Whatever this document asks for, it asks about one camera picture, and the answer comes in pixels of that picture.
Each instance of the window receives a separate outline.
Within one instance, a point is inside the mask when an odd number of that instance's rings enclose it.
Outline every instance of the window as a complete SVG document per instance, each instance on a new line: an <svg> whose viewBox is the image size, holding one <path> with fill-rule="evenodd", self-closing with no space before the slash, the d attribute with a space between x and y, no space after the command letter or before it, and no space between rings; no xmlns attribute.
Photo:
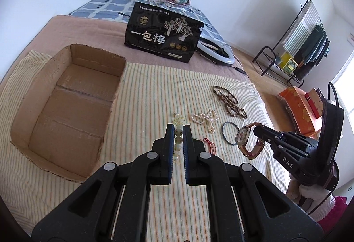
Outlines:
<svg viewBox="0 0 354 242"><path fill-rule="evenodd" d="M335 79L334 86L354 128L354 59L351 57L348 61L349 63L339 73L339 78Z"/></svg>

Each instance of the watch face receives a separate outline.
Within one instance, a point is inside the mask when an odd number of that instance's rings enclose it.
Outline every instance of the watch face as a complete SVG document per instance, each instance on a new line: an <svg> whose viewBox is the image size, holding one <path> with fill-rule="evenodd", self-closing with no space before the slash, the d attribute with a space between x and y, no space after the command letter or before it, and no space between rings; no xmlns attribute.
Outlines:
<svg viewBox="0 0 354 242"><path fill-rule="evenodd" d="M250 137L250 129L247 126L241 127L236 135L236 143L238 145L244 145L247 143L248 138Z"/></svg>

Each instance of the bed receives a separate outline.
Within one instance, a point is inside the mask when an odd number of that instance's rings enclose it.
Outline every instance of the bed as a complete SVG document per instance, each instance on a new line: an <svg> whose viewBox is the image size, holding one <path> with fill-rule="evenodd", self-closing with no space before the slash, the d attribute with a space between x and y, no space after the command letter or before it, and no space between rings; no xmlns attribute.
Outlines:
<svg viewBox="0 0 354 242"><path fill-rule="evenodd" d="M224 142L220 127L232 121L239 127L258 121L272 127L264 102L249 79L230 67L214 65L195 53L189 63L164 59L126 47L125 28L133 0L93 0L70 16L56 16L24 49L2 83L0 95L0 194L19 224L30 233L34 225L80 184L39 169L10 143L10 127L21 98L36 73L53 55L72 44L86 44L114 52L127 64L108 123L99 165L107 161L123 164L151 149L164 136L166 125L179 113L191 125L192 134L208 138L225 162L240 165L247 161L236 146ZM188 7L197 19L209 24L202 12ZM210 24L206 32L222 41ZM238 61L236 67L242 67ZM228 88L247 112L247 119L227 115L211 87ZM220 116L214 134L194 123L192 114L213 109ZM250 144L255 143L254 135ZM272 157L269 145L251 161L281 191L289 175ZM184 181L183 159L173 167L170 186L154 186L150 196L148 241L209 241L207 199L204 187L188 187Z"/></svg>

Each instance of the wristwatch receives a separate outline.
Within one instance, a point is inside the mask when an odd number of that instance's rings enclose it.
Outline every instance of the wristwatch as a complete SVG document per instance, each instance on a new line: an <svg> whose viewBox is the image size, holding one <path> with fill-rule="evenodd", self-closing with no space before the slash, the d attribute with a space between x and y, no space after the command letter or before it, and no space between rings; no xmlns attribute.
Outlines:
<svg viewBox="0 0 354 242"><path fill-rule="evenodd" d="M254 122L246 126L243 126L240 128L240 130L237 132L236 135L237 146L242 151L243 155L247 157L248 160L255 159L262 152L265 145L265 141L258 137L256 145L253 147L252 151L250 152L246 149L246 144L250 137L251 128L253 126L263 127L263 124L259 122Z"/></svg>

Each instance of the blue checkered bedsheet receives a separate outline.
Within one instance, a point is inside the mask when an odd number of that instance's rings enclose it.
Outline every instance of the blue checkered bedsheet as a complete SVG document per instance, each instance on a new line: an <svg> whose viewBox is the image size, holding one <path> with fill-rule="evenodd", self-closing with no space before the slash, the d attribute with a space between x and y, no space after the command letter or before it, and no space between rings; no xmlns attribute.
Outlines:
<svg viewBox="0 0 354 242"><path fill-rule="evenodd" d="M162 4L156 4L153 2L149 2L147 0L92 0L86 3L84 6L81 6L77 10L74 10L69 15L75 17L86 17L86 18L103 19L103 20L111 20L111 21L128 23L135 2L142 2L154 6L159 6L180 13L182 15L188 16L190 18L199 20L201 22L204 22L205 26L202 31L203 37L206 38L212 37L222 42L225 45L225 47L228 48L230 47L224 42L221 35L218 33L215 27L213 27L213 25L208 20L208 18L204 15L204 13L193 6L187 6L184 8L175 8L175 7L165 6Z"/></svg>

